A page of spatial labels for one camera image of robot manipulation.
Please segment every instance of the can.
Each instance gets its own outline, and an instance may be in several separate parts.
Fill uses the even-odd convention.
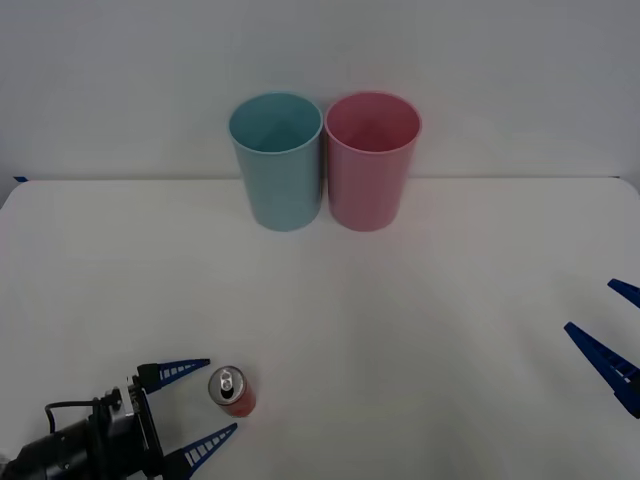
[[[209,396],[232,417],[246,417],[256,406],[256,396],[244,373],[227,365],[209,379]]]

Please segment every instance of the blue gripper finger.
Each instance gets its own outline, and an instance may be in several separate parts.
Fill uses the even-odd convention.
[[[138,378],[147,394],[160,390],[179,378],[189,375],[199,368],[206,367],[208,358],[180,360],[169,363],[146,363],[138,367]]]
[[[640,308],[640,288],[634,287],[630,283],[625,283],[615,278],[611,279],[607,285],[633,303],[636,307]]]
[[[238,424],[232,423],[228,427],[218,430],[164,457],[163,479],[187,480],[191,478],[191,475],[229,439],[237,428]]]
[[[569,322],[564,327],[580,351],[613,389],[616,398],[627,411],[640,418],[640,380],[638,368],[591,335]]]

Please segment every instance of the pink cup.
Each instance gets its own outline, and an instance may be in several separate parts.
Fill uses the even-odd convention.
[[[420,114],[390,93],[360,92],[334,103],[325,125],[331,213],[352,230],[386,227],[400,208]]]

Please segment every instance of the plastic cup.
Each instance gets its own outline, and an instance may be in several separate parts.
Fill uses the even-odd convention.
[[[409,102],[385,92],[360,92],[326,114],[329,206],[347,228],[363,232],[389,225],[422,128]]]
[[[310,223],[320,209],[322,112],[298,95],[273,92],[240,105],[229,120],[256,221],[277,231]]]

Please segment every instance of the table surface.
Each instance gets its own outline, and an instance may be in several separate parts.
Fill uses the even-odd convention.
[[[639,246],[617,179],[412,180],[375,233],[268,231],[239,180],[29,182],[0,210],[0,451],[45,403],[210,357],[258,405],[194,478],[637,478],[640,424],[562,328],[640,364],[607,288]],[[165,452],[231,423],[212,371],[151,396]]]

